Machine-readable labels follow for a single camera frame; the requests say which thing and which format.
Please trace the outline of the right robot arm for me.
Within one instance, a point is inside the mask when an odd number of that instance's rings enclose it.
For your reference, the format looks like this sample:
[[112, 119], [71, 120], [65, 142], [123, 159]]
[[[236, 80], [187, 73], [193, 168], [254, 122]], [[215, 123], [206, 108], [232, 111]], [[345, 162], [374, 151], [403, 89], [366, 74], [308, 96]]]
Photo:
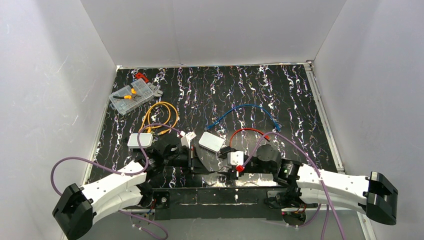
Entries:
[[243, 174], [271, 174], [283, 191], [265, 198], [270, 208], [316, 207], [331, 200], [335, 207], [365, 214], [377, 223], [397, 223], [399, 191], [379, 172], [355, 176], [315, 170], [306, 163], [283, 158], [269, 144], [259, 146], [253, 157], [227, 146], [220, 150], [219, 157], [231, 166], [230, 179]]

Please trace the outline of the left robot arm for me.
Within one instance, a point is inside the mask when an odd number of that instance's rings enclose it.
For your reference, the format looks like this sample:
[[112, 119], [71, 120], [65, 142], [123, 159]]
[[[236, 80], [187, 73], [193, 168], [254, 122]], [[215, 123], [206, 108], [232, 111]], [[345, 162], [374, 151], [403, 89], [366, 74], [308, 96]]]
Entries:
[[167, 166], [180, 167], [184, 174], [207, 175], [210, 170], [199, 158], [194, 146], [157, 140], [142, 157], [95, 182], [78, 186], [73, 183], [59, 193], [52, 215], [69, 240], [78, 240], [102, 218], [140, 205], [153, 195], [148, 180]]

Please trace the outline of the black adapter with cable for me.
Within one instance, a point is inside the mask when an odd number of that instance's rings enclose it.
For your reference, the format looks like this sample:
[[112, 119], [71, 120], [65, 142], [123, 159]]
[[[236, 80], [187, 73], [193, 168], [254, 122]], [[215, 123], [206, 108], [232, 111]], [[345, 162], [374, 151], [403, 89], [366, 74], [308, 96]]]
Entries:
[[[220, 159], [228, 159], [229, 157], [228, 157], [228, 154], [229, 153], [234, 153], [236, 151], [236, 149], [235, 148], [233, 148], [233, 147], [231, 147], [231, 146], [226, 146], [226, 147], [223, 147], [223, 148], [221, 148], [220, 149], [220, 151], [218, 152], [218, 157], [220, 158]], [[222, 170], [228, 170], [228, 171], [231, 171], [233, 169], [233, 167], [232, 166], [229, 166], [229, 165], [225, 165], [225, 166], [222, 166], [219, 170], [215, 170], [215, 171], [209, 171], [208, 173], [209, 174], [214, 174], [214, 173], [217, 173], [217, 172], [221, 172]]]

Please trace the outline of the white network switch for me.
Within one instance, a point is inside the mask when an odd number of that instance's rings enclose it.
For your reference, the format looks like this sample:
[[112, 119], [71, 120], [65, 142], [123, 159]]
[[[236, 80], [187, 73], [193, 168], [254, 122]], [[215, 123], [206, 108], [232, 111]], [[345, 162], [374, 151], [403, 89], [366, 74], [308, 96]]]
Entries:
[[151, 133], [132, 133], [127, 142], [129, 149], [145, 149], [149, 148], [153, 143], [153, 135]]
[[211, 152], [218, 153], [225, 143], [225, 139], [216, 136], [210, 132], [204, 132], [200, 137], [198, 144]]

